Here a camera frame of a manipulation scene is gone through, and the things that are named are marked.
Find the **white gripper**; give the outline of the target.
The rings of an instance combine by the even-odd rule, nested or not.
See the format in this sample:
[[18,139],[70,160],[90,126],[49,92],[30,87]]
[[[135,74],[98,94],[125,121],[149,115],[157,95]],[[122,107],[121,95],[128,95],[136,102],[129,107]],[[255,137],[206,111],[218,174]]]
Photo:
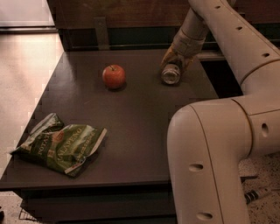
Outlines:
[[181,71],[186,71],[193,62],[193,56],[201,51],[205,39],[206,37],[191,38],[179,30],[171,46],[167,49],[160,68],[164,69],[168,64],[182,64]]

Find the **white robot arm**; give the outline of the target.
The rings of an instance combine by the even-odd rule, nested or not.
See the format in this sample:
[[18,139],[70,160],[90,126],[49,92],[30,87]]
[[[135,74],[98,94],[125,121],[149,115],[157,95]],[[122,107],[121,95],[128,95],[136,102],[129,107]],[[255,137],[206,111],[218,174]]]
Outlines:
[[232,7],[188,0],[172,55],[196,54],[211,32],[242,94],[178,110],[167,153],[178,224],[250,224],[238,164],[279,149],[280,52]]

